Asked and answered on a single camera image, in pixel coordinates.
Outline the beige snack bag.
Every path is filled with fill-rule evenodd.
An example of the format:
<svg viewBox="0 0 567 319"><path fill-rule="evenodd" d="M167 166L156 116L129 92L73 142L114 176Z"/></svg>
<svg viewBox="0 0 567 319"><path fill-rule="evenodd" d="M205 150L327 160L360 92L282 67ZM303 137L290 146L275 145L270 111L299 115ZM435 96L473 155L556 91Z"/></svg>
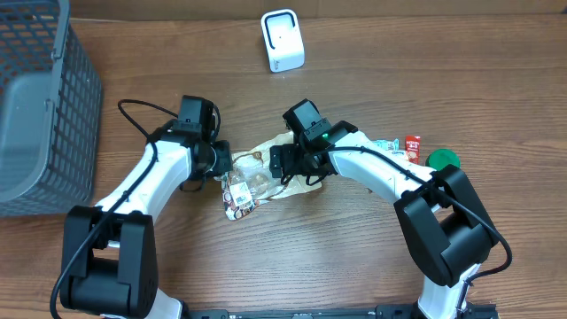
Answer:
<svg viewBox="0 0 567 319"><path fill-rule="evenodd" d="M269 148L290 144L292 132L279 134L247 152L232 154L232 170L215 180L221 182L225 214L230 221L244 218L257 207L296 194L308 193L322 187L321 183L307 185L305 176L295 176L286 185L273 178L269 170Z"/></svg>

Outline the teal wet wipes pack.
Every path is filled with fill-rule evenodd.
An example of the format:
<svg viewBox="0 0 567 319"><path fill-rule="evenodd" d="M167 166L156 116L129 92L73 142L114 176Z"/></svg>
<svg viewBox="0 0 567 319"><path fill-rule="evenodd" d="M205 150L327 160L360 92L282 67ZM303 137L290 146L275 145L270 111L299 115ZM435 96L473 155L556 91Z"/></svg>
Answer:
<svg viewBox="0 0 567 319"><path fill-rule="evenodd" d="M400 149L400 142L398 139L393 140L375 140L373 142L378 148L385 151L398 151Z"/></svg>

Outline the red snack bar packet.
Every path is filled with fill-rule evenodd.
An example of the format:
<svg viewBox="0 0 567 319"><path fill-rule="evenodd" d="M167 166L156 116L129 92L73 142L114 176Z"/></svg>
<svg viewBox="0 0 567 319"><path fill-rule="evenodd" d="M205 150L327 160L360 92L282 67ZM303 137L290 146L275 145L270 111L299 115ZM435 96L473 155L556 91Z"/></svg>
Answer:
<svg viewBox="0 0 567 319"><path fill-rule="evenodd" d="M420 146L421 146L421 137L420 136L406 136L406 138L405 138L405 150L406 150L406 154L408 156L408 160L411 163L419 164Z"/></svg>

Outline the orange small box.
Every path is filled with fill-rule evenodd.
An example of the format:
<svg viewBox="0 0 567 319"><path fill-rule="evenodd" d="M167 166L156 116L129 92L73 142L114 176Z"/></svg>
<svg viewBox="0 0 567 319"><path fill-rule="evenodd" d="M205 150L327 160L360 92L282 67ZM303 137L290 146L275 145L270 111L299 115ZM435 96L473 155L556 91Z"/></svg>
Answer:
<svg viewBox="0 0 567 319"><path fill-rule="evenodd" d="M401 158L405 161L409 161L408 153L404 150L392 150L391 154L395 157Z"/></svg>

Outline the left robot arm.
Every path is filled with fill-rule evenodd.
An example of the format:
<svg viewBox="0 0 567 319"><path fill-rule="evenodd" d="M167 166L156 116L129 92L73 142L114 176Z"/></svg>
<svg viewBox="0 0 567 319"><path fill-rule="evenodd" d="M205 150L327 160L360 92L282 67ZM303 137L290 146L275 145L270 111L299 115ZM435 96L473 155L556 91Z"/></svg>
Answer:
<svg viewBox="0 0 567 319"><path fill-rule="evenodd" d="M190 317L184 301L159 288L154 223L187 182L204 185L232 169L220 125L214 102L183 96L179 113L144 134L144 155L123 182L94 206L68 212L52 317L58 305L104 318Z"/></svg>

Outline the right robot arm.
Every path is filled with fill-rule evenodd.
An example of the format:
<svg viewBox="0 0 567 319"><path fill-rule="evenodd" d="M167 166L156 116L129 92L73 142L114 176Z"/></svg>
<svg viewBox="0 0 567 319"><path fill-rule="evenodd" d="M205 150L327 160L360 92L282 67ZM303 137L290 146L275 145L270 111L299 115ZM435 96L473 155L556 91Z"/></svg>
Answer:
<svg viewBox="0 0 567 319"><path fill-rule="evenodd" d="M480 265L500 243L469 178L449 164L440 170L380 149L347 121L330 124L304 99L283 114L293 141L270 149L270 171L287 184L304 176L308 185L329 175L352 179L390 203L408 251L424 275L412 304L379 305L370 318L495 318L494 305L466 300Z"/></svg>

